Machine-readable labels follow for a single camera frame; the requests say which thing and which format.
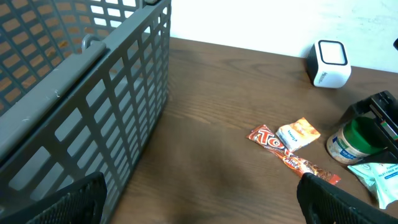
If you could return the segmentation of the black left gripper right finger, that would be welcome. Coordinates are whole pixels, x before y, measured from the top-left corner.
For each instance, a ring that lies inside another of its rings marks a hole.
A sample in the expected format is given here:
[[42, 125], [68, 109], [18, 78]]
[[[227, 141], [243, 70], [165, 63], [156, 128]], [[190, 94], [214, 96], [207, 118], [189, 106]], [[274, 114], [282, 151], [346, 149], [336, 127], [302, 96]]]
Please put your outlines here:
[[310, 224], [397, 224], [396, 218], [311, 173], [300, 179], [297, 200], [305, 221]]

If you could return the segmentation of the mint green tissue pack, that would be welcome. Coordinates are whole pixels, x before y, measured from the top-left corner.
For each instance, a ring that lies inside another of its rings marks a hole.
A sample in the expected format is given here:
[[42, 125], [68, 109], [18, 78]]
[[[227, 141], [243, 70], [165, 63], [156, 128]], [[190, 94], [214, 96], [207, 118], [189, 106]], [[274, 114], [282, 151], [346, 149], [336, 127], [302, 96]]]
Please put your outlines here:
[[380, 209], [397, 201], [397, 164], [371, 162], [348, 169], [377, 198]]

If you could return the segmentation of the small orange snack packet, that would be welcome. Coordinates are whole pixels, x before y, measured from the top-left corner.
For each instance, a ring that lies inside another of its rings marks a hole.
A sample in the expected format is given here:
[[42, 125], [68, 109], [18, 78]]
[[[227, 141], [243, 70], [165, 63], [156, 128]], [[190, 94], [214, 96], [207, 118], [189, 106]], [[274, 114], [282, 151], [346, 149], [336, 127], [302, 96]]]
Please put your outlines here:
[[305, 147], [321, 136], [305, 118], [300, 118], [294, 123], [281, 126], [276, 135], [290, 152], [295, 152]]

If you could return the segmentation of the orange chocolate bar wrapper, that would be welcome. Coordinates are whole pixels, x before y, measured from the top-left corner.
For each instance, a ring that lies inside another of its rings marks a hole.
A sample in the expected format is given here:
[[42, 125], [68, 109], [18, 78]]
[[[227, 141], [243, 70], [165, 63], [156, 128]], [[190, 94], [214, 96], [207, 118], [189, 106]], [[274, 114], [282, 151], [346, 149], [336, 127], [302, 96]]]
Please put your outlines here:
[[321, 169], [312, 162], [291, 153], [265, 124], [254, 128], [246, 137], [278, 157], [299, 177], [302, 177], [305, 173], [310, 173], [332, 185], [337, 184], [341, 180], [338, 175]]

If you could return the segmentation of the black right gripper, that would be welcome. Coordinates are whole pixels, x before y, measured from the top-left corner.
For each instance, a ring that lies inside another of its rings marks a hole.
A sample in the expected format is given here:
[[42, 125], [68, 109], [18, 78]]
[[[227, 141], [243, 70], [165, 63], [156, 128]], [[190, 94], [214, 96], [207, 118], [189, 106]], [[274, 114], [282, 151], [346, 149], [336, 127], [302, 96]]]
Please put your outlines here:
[[352, 119], [374, 115], [371, 130], [376, 132], [376, 139], [385, 148], [371, 156], [361, 159], [358, 164], [379, 162], [397, 163], [397, 100], [386, 90], [371, 95], [364, 100], [353, 103], [340, 118], [340, 124], [346, 124]]

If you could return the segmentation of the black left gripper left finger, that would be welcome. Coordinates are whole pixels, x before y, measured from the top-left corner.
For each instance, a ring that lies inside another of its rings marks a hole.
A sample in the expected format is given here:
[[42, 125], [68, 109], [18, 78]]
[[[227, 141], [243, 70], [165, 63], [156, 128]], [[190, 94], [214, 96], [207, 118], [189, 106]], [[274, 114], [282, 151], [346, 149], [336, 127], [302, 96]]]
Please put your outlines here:
[[100, 223], [107, 196], [102, 172], [94, 172], [61, 190], [1, 218], [1, 223]]

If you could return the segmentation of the green lid jar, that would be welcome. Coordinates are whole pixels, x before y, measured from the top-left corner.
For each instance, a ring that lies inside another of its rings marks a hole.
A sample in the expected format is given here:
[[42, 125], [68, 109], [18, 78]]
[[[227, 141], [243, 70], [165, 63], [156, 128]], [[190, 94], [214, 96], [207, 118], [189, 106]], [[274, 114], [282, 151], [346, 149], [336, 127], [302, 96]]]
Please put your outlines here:
[[372, 118], [352, 119], [329, 137], [326, 149], [334, 160], [346, 165], [355, 164], [386, 148], [378, 138], [376, 128]]

